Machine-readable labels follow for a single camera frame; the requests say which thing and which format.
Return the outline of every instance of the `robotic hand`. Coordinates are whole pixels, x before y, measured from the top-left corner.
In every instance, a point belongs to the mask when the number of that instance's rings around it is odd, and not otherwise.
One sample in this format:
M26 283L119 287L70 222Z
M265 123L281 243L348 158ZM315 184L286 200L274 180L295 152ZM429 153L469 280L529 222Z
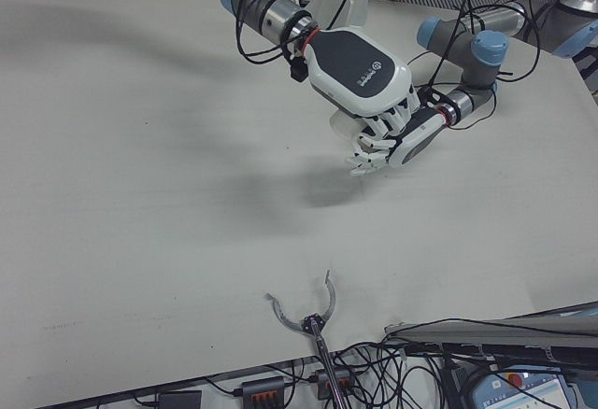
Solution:
M414 133L408 124L420 109L420 100L411 83L411 72L362 31L322 29L291 0L221 2L237 21L286 50L292 77L299 81L309 78L312 87L339 109L331 122L353 145L353 155L348 159L354 165L353 175L400 164L407 148L444 124L434 112L429 115L436 117L434 129L428 125ZM407 133L411 143L405 140Z
M301 54L314 90L339 109L331 125L353 145L351 173L386 166L420 108L405 63L352 28L314 30Z

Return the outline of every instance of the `white tabletop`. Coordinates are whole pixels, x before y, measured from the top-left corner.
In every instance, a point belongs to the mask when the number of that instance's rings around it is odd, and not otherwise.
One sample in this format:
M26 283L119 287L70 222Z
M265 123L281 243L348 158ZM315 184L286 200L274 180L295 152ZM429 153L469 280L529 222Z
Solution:
M410 59L434 13L374 3L366 31ZM513 42L504 69L533 57ZM569 61L363 178L330 104L245 63L218 0L0 0L0 65L0 407L309 355L264 294L321 311L328 268L332 349L598 298L598 108Z

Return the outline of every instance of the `white table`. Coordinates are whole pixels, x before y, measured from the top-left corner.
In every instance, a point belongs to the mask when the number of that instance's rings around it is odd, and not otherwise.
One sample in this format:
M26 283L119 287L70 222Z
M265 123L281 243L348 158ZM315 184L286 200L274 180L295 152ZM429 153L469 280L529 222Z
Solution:
M435 13L375 3L366 29L410 59ZM533 56L513 42L505 69ZM218 0L0 0L0 65L0 407L308 355L263 296L322 310L328 268L332 349L598 297L598 108L570 62L364 178L330 105L245 63Z

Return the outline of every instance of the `logo on robot hand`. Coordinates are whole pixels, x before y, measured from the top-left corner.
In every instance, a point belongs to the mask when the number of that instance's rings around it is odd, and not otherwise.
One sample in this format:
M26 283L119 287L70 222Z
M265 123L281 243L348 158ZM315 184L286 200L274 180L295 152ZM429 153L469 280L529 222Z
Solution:
M372 66L367 69L363 76L360 77L360 79L357 81L357 85L359 85L360 87L365 87L365 84L367 84L370 81L370 79L376 74L376 72L381 69L382 62L375 61L374 63L372 63Z

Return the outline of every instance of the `red emergency stop button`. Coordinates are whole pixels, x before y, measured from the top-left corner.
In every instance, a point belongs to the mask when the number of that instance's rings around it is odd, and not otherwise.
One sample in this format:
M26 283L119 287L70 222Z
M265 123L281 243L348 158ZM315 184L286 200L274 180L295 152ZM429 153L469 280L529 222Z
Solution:
M506 374L506 380L514 388L520 388L521 386L523 386L523 378L521 378L519 374Z

